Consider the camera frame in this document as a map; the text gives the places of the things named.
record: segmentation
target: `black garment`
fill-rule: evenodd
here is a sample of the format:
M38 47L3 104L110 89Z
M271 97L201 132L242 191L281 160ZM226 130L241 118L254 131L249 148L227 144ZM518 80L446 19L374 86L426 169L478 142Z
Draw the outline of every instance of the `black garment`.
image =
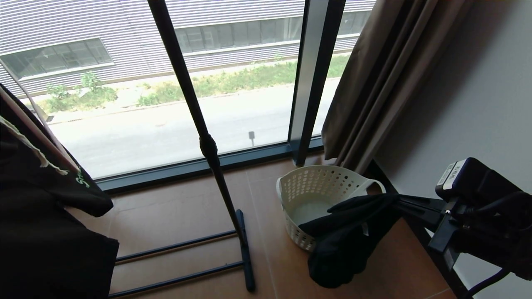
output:
M388 208L397 199L397 194L354 197L331 207L331 215L300 225L317 242L308 260L310 277L322 287L336 288L364 271L379 241L401 217Z
M66 169L3 100L0 114L50 162ZM84 170L62 176L41 168L32 150L0 125L1 298L107 298L118 241L85 228L64 204L94 216L113 206Z

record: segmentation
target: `building window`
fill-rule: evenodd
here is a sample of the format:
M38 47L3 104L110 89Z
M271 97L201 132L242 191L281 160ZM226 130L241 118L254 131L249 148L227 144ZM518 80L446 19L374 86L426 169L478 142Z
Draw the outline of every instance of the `building window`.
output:
M371 11L346 12L339 35L362 31ZM303 17L176 29L183 53L299 40Z
M112 62L99 38L16 52L2 60L19 79Z

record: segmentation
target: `curtain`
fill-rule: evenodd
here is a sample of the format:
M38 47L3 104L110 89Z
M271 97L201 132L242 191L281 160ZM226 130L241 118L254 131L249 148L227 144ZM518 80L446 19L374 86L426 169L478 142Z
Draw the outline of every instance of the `curtain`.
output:
M323 124L325 159L364 172L469 6L468 0L377 0Z

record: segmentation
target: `laundry basket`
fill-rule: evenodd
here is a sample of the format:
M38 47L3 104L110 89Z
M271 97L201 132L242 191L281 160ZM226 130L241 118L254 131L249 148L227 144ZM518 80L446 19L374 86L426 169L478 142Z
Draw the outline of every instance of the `laundry basket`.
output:
M289 172L277 180L277 194L285 213L286 231L300 248L312 251L315 240L298 225L327 216L327 210L353 196L367 195L366 189L376 180L338 166L313 165Z

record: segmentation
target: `basket handle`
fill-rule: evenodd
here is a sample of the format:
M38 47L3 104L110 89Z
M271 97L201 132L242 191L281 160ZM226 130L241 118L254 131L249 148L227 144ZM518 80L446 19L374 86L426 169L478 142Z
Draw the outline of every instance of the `basket handle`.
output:
M277 183L276 183L276 189L277 189L277 196L279 197L279 201L281 202L281 207L282 207L282 210L284 211L285 210L285 205L284 203L282 203L282 194L281 194L281 191L282 191L282 188L281 188L281 179L282 177L278 178L277 179Z
M369 186L371 186L373 183L376 183L377 185L379 185L380 187L380 190L383 192L383 193L386 193L386 188L384 187L384 185L377 181L377 180L373 180L373 179L367 179L365 182L363 182L357 189L355 189L355 191L353 193L351 193L351 195L349 197L353 197L355 193L358 193L358 191L361 189L361 190L367 190Z

